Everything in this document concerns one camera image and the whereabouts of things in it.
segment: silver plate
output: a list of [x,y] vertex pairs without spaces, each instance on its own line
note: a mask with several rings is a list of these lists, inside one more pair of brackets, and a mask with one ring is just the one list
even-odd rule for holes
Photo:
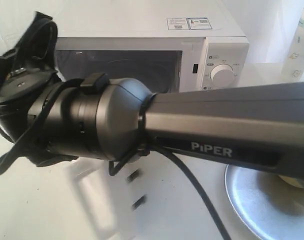
[[304,240],[304,190],[279,176],[228,165],[228,198],[244,224],[262,240]]

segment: microwave dial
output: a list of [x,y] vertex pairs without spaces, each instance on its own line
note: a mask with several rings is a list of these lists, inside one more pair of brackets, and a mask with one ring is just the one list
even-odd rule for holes
[[226,88],[235,80],[235,74],[231,66],[221,64],[213,68],[210,78],[215,87]]

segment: microwave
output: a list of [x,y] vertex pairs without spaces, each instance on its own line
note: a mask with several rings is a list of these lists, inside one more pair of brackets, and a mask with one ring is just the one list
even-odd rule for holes
[[236,87],[249,49],[220,0],[68,1],[54,21],[66,80],[104,72],[156,93]]

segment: robotic arm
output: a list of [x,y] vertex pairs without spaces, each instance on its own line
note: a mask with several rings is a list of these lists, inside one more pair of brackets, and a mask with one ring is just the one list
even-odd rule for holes
[[0,125],[8,135],[0,133],[14,142],[0,157],[0,175],[22,156],[38,167],[104,159],[113,175],[166,148],[304,180],[304,82],[165,94],[104,73],[62,82],[57,36],[52,18],[38,12],[0,56]]

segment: label sticker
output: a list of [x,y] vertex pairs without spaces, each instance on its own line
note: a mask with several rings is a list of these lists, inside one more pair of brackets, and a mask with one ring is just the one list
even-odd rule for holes
[[187,22],[191,30],[211,30],[212,26],[207,17],[188,17]]
[[188,21],[185,17],[167,18],[169,30],[189,30]]

